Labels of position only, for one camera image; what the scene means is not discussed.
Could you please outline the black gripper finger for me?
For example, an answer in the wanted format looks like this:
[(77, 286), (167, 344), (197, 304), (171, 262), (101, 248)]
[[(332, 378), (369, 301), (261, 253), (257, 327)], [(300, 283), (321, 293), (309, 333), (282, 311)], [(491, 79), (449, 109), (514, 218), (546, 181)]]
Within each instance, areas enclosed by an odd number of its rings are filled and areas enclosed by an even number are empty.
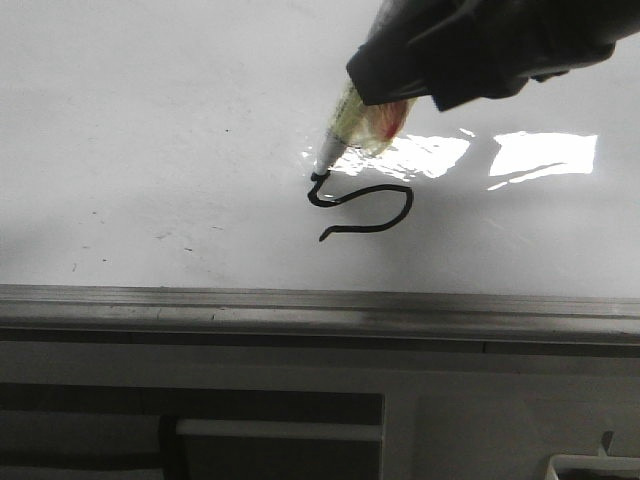
[(409, 42), (437, 108), (502, 99), (609, 59), (638, 33), (636, 1), (454, 1)]
[(500, 67), (477, 1), (409, 1), (346, 69), (367, 105), (429, 96), (460, 106), (500, 93)]

